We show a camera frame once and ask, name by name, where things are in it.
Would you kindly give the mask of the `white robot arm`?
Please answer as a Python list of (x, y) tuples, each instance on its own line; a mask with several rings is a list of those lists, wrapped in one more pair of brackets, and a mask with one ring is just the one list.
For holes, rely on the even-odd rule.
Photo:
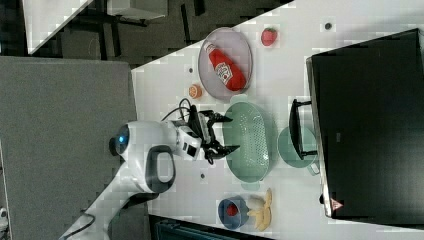
[(194, 161), (200, 152), (209, 163), (238, 149), (223, 146), (213, 125), (231, 119), (213, 110), (188, 108), (188, 120), (132, 121), (110, 140), (113, 153), (123, 159), (110, 184), (58, 240), (110, 240), (112, 219), (136, 194), (160, 194), (176, 178), (174, 158)]

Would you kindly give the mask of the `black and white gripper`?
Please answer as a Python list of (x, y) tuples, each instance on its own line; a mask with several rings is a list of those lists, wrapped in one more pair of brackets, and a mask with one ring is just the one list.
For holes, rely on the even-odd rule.
[(198, 111), (194, 105), (188, 108), (179, 107), (188, 112), (188, 120), (181, 116), (175, 125), (194, 140), (204, 151), (204, 158), (213, 165), (216, 159), (221, 159), (239, 148), (239, 145), (222, 146), (216, 139), (213, 125), (215, 123), (231, 122), (232, 119), (213, 110)]

